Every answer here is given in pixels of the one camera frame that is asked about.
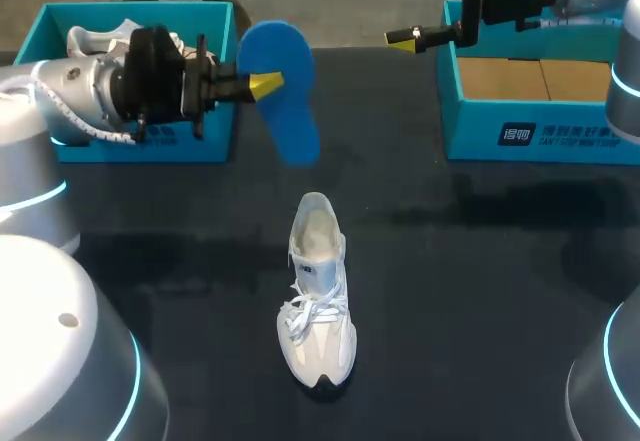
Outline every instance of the teal box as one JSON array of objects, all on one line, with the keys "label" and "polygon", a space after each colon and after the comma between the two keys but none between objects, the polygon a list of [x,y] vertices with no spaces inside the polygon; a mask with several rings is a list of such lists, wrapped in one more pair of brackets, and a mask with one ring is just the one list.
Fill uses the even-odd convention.
[{"label": "teal box", "polygon": [[[40,10],[15,64],[66,57],[67,32],[72,26],[111,31],[125,19],[145,26],[159,24],[195,47],[198,34],[223,62],[235,62],[237,37],[233,7],[216,2],[136,2],[46,4]],[[234,106],[221,103],[205,117],[204,140],[181,122],[149,127],[147,142],[138,146],[93,141],[88,147],[56,146],[63,163],[214,163],[227,160]]]},{"label": "teal box", "polygon": [[[446,1],[443,23],[461,16]],[[607,17],[620,17],[614,13]],[[543,18],[553,19],[551,12]],[[640,165],[640,147],[611,133],[604,103],[467,99],[458,57],[561,59],[613,63],[620,28],[562,26],[517,33],[515,23],[480,28],[478,43],[438,49],[437,82],[449,159]]]}]

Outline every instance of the shoe insole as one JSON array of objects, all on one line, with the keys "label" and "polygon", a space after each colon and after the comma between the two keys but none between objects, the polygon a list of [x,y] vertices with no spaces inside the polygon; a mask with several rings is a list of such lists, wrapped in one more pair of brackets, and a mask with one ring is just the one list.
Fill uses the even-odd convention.
[{"label": "shoe insole", "polygon": [[309,213],[302,229],[302,257],[322,263],[337,254],[336,225],[333,217],[322,209]]},{"label": "shoe insole", "polygon": [[320,142],[309,107],[315,77],[311,47],[283,21],[264,21],[250,28],[238,50],[238,72],[281,72],[284,86],[256,102],[280,157],[290,165],[308,165],[320,154]]}]

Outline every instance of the white shoelace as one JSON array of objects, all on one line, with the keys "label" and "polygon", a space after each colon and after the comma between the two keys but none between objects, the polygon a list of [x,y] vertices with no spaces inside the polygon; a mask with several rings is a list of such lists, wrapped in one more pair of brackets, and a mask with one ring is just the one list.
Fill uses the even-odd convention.
[{"label": "white shoelace", "polygon": [[298,280],[291,287],[299,296],[290,302],[284,303],[282,309],[287,311],[285,322],[289,328],[289,337],[294,345],[299,345],[304,340],[307,327],[316,323],[333,323],[338,317],[347,312],[346,296],[337,296],[344,284],[343,277],[338,275],[338,282],[322,298],[314,298],[311,294],[303,294]]}]

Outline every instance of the glowing blue ring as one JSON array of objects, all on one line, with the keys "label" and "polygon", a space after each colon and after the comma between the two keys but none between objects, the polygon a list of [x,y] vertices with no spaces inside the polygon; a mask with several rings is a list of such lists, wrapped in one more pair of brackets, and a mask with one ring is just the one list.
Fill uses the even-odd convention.
[{"label": "glowing blue ring", "polygon": [[618,77],[618,75],[616,74],[616,72],[613,70],[613,65],[611,65],[611,77],[613,78],[613,81],[620,86],[620,89],[622,89],[623,91],[626,91],[627,93],[629,93],[631,96],[635,96],[636,98],[640,98],[640,91],[638,91],[637,89],[633,89],[629,86],[627,86],[626,84],[624,84],[620,78]]},{"label": "glowing blue ring", "polygon": [[27,199],[26,201],[20,201],[19,203],[9,204],[7,206],[0,206],[0,213],[13,212],[13,211],[18,211],[24,208],[29,208],[31,206],[35,206],[36,204],[43,203],[59,195],[65,189],[67,189],[67,182],[63,181],[60,186],[58,186],[55,189],[52,189],[48,193],[41,194],[40,196],[36,196],[35,198]]},{"label": "glowing blue ring", "polygon": [[616,393],[618,397],[618,401],[622,404],[622,407],[627,412],[627,414],[633,419],[633,422],[636,423],[636,426],[640,428],[640,418],[633,411],[627,400],[624,398],[622,391],[620,390],[620,386],[616,381],[615,376],[613,375],[613,369],[611,368],[611,360],[609,359],[609,333],[611,332],[611,324],[613,323],[613,318],[615,318],[616,313],[622,307],[622,304],[618,306],[618,308],[613,312],[611,317],[609,318],[609,322],[607,323],[607,328],[604,330],[604,365],[607,368],[607,375],[609,376],[609,382],[611,383],[611,387],[613,391]]},{"label": "glowing blue ring", "polygon": [[116,425],[116,428],[113,430],[113,433],[107,438],[107,441],[115,441],[116,438],[120,435],[122,430],[124,429],[125,424],[129,420],[131,416],[131,412],[133,411],[133,407],[136,404],[136,400],[138,399],[138,391],[140,390],[140,350],[138,349],[138,343],[136,343],[136,338],[133,337],[133,334],[129,333],[131,336],[131,341],[133,341],[133,350],[136,353],[136,380],[133,383],[133,392],[131,393],[131,398],[129,399],[129,404],[127,404],[127,409],[124,410],[124,414],[120,421]]}]

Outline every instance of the white sneaker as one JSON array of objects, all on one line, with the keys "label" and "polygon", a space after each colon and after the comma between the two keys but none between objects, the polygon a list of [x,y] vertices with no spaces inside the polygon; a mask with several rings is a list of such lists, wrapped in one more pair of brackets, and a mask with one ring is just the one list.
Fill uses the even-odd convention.
[{"label": "white sneaker", "polygon": [[356,358],[344,267],[346,239],[329,200],[306,194],[293,222],[289,255],[298,292],[278,315],[280,347],[293,375],[310,388],[342,384]]},{"label": "white sneaker", "polygon": [[[124,64],[124,56],[129,51],[131,34],[141,27],[130,19],[125,19],[113,31],[104,33],[73,26],[67,33],[67,55],[69,58],[84,58],[94,54],[109,53],[120,64]],[[195,48],[185,46],[184,41],[176,33],[169,33],[169,35],[182,56],[195,57]]]}]

